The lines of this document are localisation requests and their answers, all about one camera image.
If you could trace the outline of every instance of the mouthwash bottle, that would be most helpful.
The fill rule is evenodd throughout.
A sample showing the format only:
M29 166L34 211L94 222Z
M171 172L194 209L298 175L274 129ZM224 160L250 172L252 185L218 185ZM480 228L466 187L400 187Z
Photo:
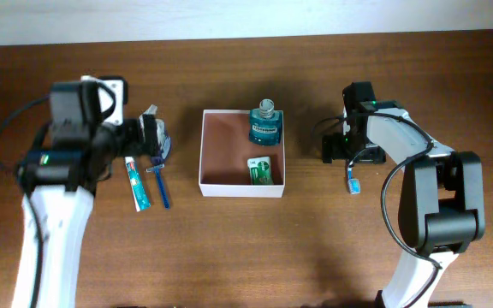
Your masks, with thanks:
M281 133L282 111L275 111L272 100L262 100L259 108L250 111L248 139L257 145L278 145Z

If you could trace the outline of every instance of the wooden table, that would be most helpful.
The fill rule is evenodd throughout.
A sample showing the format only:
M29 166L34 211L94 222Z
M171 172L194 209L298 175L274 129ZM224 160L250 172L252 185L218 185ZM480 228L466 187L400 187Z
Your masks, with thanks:
M52 82L82 74L125 76L128 117L159 107L174 143L163 171L173 208L163 209L148 176L154 205L137 213L124 163L114 161L83 239L78 307L370 306L401 254L379 209L393 163L355 167L362 193L351 196L343 162L322 164L310 141L312 124L340 114L342 89L356 80L402 102L439 141L482 158L486 234L432 299L493 307L493 31L0 47L0 123ZM285 112L283 197L202 198L202 110L248 110L262 98ZM1 140L3 160L23 155L49 118L43 106L16 120ZM398 176L388 196L394 222L400 188ZM0 172L0 307L15 287L20 203Z

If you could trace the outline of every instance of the white wall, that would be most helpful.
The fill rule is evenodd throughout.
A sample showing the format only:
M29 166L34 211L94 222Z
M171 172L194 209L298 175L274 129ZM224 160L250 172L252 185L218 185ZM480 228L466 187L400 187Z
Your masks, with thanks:
M493 0L0 0L0 45L493 28Z

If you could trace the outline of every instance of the green and white packet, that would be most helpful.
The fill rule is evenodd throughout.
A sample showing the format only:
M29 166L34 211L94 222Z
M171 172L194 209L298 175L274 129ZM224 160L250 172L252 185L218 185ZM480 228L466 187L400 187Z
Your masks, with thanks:
M273 185L269 157L251 158L247 161L252 185Z

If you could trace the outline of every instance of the cardboard box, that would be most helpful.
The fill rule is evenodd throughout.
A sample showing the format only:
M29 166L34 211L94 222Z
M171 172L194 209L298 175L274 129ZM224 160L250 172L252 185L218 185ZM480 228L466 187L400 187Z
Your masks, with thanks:
M248 110L205 110L199 159L199 187L205 197L280 198L285 185L284 121L281 143L248 140ZM275 185L251 185L247 160L270 157Z

